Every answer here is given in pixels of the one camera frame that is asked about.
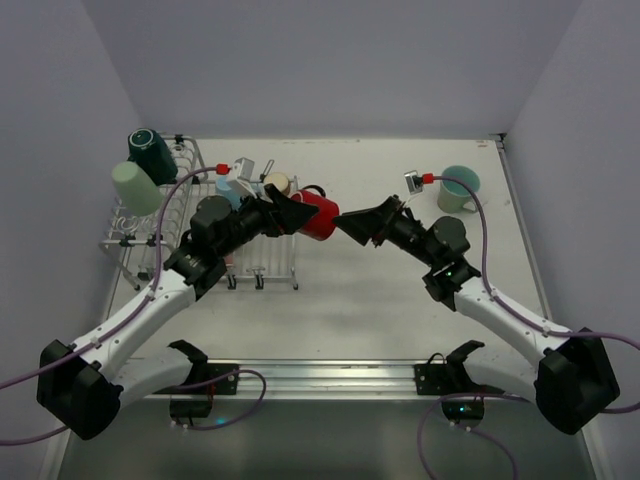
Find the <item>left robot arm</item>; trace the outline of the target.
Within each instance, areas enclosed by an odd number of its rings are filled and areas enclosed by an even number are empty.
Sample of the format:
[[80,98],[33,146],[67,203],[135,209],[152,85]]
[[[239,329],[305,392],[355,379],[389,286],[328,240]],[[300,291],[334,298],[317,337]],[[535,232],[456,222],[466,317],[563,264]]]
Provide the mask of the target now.
[[302,229],[317,213],[274,185],[239,209],[220,195],[202,199],[180,246],[153,280],[102,325],[70,344],[52,341],[40,354],[36,400],[83,440],[102,433],[119,411],[158,390],[182,387],[206,357],[187,342],[170,344],[138,371],[133,353],[161,326],[200,300],[227,273],[225,259],[259,235],[277,238]]

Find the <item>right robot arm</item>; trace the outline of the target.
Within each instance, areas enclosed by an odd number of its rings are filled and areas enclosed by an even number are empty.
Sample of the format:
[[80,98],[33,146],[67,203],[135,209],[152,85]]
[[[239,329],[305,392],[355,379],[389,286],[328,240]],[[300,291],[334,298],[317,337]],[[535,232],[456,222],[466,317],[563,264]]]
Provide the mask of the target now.
[[620,395],[604,344],[594,332],[572,331],[502,296],[470,264],[463,222],[442,216],[431,227],[391,196],[381,205],[343,213],[335,226],[361,245],[389,242],[429,267],[422,280],[431,298],[505,341],[513,362],[480,355],[476,345],[451,353],[460,391],[483,386],[534,403],[557,430],[574,434]]

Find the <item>light blue mug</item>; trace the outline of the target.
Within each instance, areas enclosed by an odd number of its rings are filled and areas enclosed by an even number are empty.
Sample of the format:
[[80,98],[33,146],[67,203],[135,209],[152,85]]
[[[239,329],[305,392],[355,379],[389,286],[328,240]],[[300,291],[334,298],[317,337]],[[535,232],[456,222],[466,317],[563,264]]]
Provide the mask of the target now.
[[248,190],[254,193],[260,191],[260,184],[258,182],[245,182],[233,180],[228,183],[226,177],[218,177],[215,181],[215,191],[217,195],[226,198],[233,210],[239,210],[244,197],[248,196]]

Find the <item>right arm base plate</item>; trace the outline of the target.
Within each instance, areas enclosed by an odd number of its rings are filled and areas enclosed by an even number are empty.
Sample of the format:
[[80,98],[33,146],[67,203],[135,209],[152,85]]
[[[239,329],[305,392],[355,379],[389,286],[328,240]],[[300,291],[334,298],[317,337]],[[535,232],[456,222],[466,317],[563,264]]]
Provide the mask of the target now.
[[413,366],[414,383],[418,395],[449,395],[478,392],[463,365],[449,363],[420,363]]

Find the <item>pale green mug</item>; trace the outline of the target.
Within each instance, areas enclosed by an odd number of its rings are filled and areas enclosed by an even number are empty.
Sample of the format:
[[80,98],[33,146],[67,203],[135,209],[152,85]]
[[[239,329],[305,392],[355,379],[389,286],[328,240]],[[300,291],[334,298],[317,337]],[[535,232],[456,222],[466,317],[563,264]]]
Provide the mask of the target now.
[[446,180],[440,181],[437,197],[438,207],[448,214],[476,213],[477,207],[472,195],[467,188],[461,185],[464,183],[477,194],[481,187],[481,181],[476,172],[465,166],[453,165],[444,169],[441,176],[446,177]]

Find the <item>red mug black handle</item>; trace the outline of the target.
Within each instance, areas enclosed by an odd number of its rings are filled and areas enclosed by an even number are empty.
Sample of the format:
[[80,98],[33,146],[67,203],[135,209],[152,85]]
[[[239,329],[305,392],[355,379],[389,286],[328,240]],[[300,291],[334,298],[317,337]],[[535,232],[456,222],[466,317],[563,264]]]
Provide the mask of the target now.
[[299,230],[301,234],[317,241],[325,241],[333,234],[336,228],[333,219],[340,214],[340,210],[338,204],[327,197],[322,187],[304,186],[290,198],[318,208],[318,212]]

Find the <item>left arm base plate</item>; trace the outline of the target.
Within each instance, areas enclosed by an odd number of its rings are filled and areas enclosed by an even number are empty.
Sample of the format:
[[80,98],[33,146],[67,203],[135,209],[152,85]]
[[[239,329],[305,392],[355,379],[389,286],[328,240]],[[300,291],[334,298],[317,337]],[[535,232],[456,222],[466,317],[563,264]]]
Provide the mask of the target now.
[[184,382],[156,391],[156,394],[235,395],[239,367],[235,363],[200,363],[193,366]]

